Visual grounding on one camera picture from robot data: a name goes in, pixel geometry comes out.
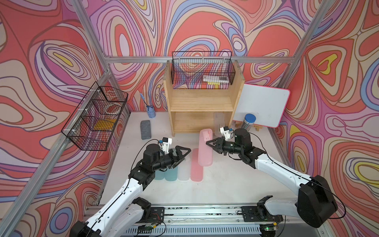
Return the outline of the teal pencil case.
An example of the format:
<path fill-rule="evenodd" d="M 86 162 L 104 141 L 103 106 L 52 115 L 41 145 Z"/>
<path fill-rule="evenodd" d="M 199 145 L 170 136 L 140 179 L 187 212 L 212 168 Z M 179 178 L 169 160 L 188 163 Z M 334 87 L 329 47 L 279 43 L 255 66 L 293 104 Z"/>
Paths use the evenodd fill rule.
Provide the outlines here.
<path fill-rule="evenodd" d="M 165 180 L 168 182 L 175 182 L 178 178 L 178 167 L 168 169 L 165 172 Z"/>
<path fill-rule="evenodd" d="M 164 180 L 165 179 L 165 172 L 157 170 L 155 172 L 155 180 Z"/>

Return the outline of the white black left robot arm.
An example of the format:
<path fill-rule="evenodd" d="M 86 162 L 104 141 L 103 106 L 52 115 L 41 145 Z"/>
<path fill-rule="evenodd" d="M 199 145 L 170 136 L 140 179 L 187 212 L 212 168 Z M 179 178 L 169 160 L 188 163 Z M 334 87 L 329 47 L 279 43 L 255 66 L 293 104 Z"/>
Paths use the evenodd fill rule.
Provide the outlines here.
<path fill-rule="evenodd" d="M 176 168 L 191 152 L 181 146 L 168 152 L 162 149 L 158 144 L 149 144 L 119 191 L 88 220 L 77 221 L 69 236 L 120 237 L 135 223 L 149 218 L 151 203 L 140 195 L 155 179 L 156 171 Z"/>

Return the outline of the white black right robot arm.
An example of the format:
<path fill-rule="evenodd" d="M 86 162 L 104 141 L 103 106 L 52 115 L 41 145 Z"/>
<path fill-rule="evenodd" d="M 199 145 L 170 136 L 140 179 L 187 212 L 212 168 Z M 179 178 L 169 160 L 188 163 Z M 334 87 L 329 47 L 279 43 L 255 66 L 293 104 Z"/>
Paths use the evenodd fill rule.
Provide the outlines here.
<path fill-rule="evenodd" d="M 224 156 L 237 154 L 246 165 L 271 176 L 291 190 L 296 198 L 262 198 L 257 208 L 261 214 L 285 215 L 302 219 L 308 225 L 319 228 L 338 211 L 337 197 L 328 182 L 320 175 L 310 176 L 296 171 L 272 158 L 264 148 L 253 146 L 251 133 L 243 128 L 206 141 L 216 153 Z"/>

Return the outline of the clear pencil case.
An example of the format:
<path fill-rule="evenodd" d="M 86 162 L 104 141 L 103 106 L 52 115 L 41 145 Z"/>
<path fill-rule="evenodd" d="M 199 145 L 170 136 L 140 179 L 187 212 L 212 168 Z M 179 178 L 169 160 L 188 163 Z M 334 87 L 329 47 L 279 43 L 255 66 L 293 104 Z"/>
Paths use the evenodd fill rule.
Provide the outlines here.
<path fill-rule="evenodd" d="M 189 181 L 191 170 L 191 158 L 185 158 L 178 165 L 178 180 L 179 181 Z"/>
<path fill-rule="evenodd" d="M 213 114 L 214 121 L 214 135 L 215 137 L 220 137 L 220 128 L 226 126 L 225 124 L 225 115 L 223 112 L 215 112 Z"/>

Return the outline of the pink pencil case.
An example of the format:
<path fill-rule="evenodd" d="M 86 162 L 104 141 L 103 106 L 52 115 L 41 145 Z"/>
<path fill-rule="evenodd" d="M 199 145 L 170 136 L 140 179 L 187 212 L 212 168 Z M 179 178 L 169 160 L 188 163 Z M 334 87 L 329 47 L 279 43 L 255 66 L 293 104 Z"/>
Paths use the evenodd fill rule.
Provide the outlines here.
<path fill-rule="evenodd" d="M 213 164 L 213 150 L 211 147 L 206 145 L 206 142 L 212 139 L 212 129 L 207 128 L 200 131 L 198 145 L 198 163 L 202 167 L 211 166 Z"/>
<path fill-rule="evenodd" d="M 190 179 L 193 182 L 201 182 L 203 180 L 203 167 L 198 163 L 198 148 L 192 151 L 191 157 L 191 170 L 190 170 Z"/>

